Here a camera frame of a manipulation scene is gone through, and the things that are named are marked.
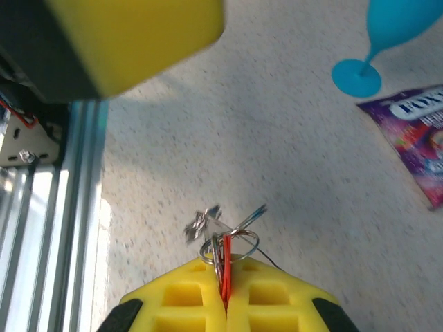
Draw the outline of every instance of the yellow foam block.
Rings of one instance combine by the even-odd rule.
[[[232,265],[228,312],[215,271],[195,259],[121,300],[143,302],[130,332],[328,332],[312,300],[335,297],[248,258]]]
[[[45,0],[103,97],[215,42],[223,0]]]

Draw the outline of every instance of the blue cup base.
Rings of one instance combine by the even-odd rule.
[[[343,60],[336,64],[332,69],[332,80],[337,88],[356,98],[368,98],[379,92],[380,74],[374,67],[368,66],[361,75],[363,66],[363,61],[354,59]]]

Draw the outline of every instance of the black rubber pad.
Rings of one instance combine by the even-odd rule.
[[[100,325],[97,332],[129,332],[142,305],[141,300],[131,299],[116,306]]]
[[[359,332],[341,306],[327,299],[313,299],[312,302],[330,332]]]

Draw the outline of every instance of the red cable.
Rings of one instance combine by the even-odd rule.
[[[19,112],[15,111],[12,107],[10,107],[8,104],[6,104],[1,99],[0,99],[0,106],[2,106],[4,109],[6,109],[7,111],[11,112],[15,116],[17,116],[18,119],[26,126],[26,128],[32,129],[39,122],[39,119],[34,117],[34,120],[31,123],[29,123],[28,121],[26,121],[26,119]]]

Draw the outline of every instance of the candy wrapper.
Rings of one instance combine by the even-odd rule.
[[[379,125],[428,197],[443,204],[443,85],[357,105]]]

